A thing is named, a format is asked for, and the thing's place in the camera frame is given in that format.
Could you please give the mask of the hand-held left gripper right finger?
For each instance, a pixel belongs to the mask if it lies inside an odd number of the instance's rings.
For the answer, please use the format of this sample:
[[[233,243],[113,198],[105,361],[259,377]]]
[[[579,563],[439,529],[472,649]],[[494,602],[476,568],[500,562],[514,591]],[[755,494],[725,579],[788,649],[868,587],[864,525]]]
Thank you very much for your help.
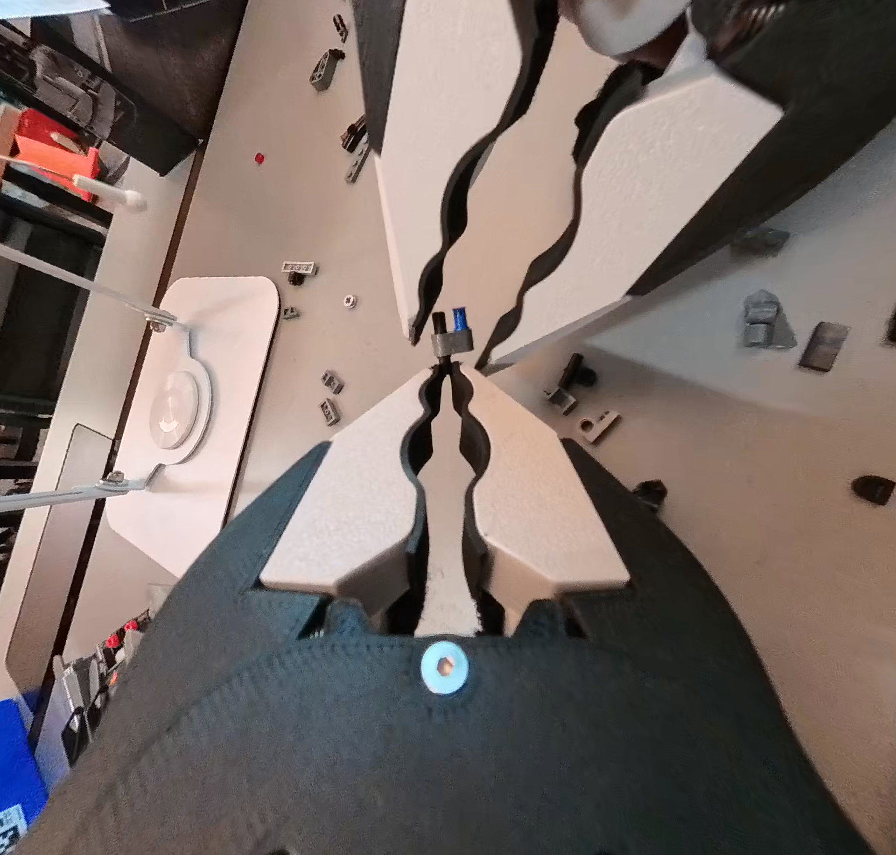
[[[474,368],[454,367],[462,456],[463,563],[487,633],[511,635],[535,602],[615,591],[619,555],[554,429]]]

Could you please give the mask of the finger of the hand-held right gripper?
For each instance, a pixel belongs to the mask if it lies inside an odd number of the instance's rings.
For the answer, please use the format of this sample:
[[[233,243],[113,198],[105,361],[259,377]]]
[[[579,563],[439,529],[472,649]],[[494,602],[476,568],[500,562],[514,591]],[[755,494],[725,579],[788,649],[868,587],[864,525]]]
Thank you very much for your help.
[[[619,65],[576,119],[572,219],[529,265],[476,369],[512,366],[631,301],[782,115],[710,60],[666,77]]]
[[[475,169],[528,110],[557,0],[404,0],[375,168],[401,332],[423,334]]]

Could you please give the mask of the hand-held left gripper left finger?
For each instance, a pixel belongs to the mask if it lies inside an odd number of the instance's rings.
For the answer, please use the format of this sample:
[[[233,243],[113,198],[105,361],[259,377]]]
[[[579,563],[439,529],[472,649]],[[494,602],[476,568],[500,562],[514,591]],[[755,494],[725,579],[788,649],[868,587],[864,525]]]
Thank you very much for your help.
[[[439,409],[440,369],[428,368],[326,443],[261,572],[266,588],[351,600],[388,633],[417,630],[429,550],[419,474]]]

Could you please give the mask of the grey lego car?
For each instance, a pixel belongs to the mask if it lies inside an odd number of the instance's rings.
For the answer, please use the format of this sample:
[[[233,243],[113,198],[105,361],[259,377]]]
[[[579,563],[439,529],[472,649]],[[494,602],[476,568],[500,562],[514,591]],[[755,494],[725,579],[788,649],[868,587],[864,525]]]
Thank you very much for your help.
[[[71,769],[95,739],[98,728],[118,690],[125,668],[133,660],[153,613],[145,610],[121,625],[87,656],[63,663],[63,725],[51,735],[62,746],[64,767]]]

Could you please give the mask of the blue storage bin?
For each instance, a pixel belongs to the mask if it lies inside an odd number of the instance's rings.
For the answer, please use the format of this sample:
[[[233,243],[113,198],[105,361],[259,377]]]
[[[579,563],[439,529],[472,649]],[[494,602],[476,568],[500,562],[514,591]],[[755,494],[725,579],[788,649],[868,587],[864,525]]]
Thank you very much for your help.
[[[1,702],[1,853],[11,853],[48,801],[14,700]]]

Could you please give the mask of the red orange box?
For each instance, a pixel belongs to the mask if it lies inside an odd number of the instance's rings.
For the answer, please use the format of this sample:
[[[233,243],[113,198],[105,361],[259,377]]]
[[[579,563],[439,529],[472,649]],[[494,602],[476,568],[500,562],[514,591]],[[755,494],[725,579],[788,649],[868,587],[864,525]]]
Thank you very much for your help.
[[[27,109],[21,112],[14,138],[14,157],[26,162],[27,169],[36,170],[86,202],[92,202],[95,195],[79,189],[73,184],[73,177],[80,175],[97,179],[99,155],[96,147],[74,144],[66,146],[57,141],[63,137],[74,141],[74,133],[39,111]]]

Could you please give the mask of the dark lego set box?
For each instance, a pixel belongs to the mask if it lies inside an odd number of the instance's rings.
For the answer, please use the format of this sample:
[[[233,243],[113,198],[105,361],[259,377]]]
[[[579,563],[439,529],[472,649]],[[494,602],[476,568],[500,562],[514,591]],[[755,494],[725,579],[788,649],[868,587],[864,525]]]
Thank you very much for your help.
[[[248,0],[105,1],[2,20],[2,96],[165,176],[210,133]]]

